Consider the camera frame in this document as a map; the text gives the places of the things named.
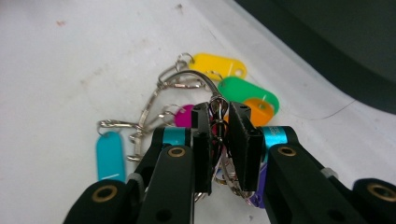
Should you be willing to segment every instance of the purple key tag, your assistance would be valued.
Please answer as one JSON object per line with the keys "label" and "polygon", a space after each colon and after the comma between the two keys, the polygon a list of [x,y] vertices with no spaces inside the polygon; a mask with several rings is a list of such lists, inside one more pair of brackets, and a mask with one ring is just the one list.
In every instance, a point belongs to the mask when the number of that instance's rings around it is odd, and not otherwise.
{"label": "purple key tag", "polygon": [[191,111],[194,105],[183,105],[175,114],[175,125],[177,127],[191,127]]}
{"label": "purple key tag", "polygon": [[267,163],[265,163],[262,168],[260,168],[260,176],[259,176],[259,186],[257,187],[256,192],[249,198],[250,202],[254,204],[254,206],[259,208],[264,208],[264,186],[265,186],[265,177],[267,176]]}

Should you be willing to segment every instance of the blue key tag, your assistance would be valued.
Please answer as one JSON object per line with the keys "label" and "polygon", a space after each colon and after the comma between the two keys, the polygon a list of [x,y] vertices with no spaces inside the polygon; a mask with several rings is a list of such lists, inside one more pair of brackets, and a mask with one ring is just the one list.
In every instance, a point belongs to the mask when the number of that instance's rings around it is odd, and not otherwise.
{"label": "blue key tag", "polygon": [[102,134],[96,143],[98,179],[113,179],[125,182],[125,166],[122,141],[118,133]]}

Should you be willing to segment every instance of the white surface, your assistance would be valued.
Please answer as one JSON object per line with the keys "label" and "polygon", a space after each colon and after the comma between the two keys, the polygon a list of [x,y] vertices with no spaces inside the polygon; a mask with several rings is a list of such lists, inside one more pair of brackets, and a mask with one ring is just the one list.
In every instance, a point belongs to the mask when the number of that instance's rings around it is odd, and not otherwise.
{"label": "white surface", "polygon": [[[181,52],[243,61],[303,146],[351,187],[396,184],[396,116],[337,90],[233,1],[0,1],[0,223],[61,223],[96,181],[95,123],[137,121]],[[207,93],[168,95],[201,103]],[[125,150],[133,145],[125,139]],[[269,223],[214,185],[195,223]]]}

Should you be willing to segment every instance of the pink key tag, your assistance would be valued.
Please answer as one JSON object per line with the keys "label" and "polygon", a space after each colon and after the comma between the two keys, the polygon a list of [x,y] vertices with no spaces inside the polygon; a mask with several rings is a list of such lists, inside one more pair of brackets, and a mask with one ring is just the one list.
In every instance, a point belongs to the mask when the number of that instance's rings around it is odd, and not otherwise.
{"label": "pink key tag", "polygon": [[194,105],[183,105],[175,114],[175,125],[177,127],[191,127],[191,111]]}

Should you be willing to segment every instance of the key tag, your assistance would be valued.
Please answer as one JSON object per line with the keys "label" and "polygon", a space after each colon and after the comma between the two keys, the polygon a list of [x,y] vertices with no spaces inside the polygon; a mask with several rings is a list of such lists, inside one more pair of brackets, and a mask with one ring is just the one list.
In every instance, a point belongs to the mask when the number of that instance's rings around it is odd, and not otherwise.
{"label": "key tag", "polygon": [[244,79],[239,77],[226,77],[218,85],[219,92],[228,100],[236,101],[238,103],[244,103],[251,98],[258,98],[261,103],[257,103],[257,100],[250,100],[247,103],[252,104],[252,107],[258,107],[269,103],[273,109],[274,114],[279,110],[279,101],[276,96],[263,88],[253,85]]}
{"label": "key tag", "polygon": [[191,111],[194,105],[183,105],[175,114],[175,125],[177,127],[191,127]]}
{"label": "key tag", "polygon": [[245,78],[247,75],[247,69],[241,61],[207,53],[194,55],[189,62],[189,68],[216,81],[220,81],[221,77]]}
{"label": "key tag", "polygon": [[250,121],[254,126],[264,126],[274,117],[274,108],[259,98],[250,98],[244,101],[251,109]]}
{"label": "key tag", "polygon": [[96,143],[98,179],[113,179],[125,182],[125,166],[122,141],[119,133],[103,133]]}

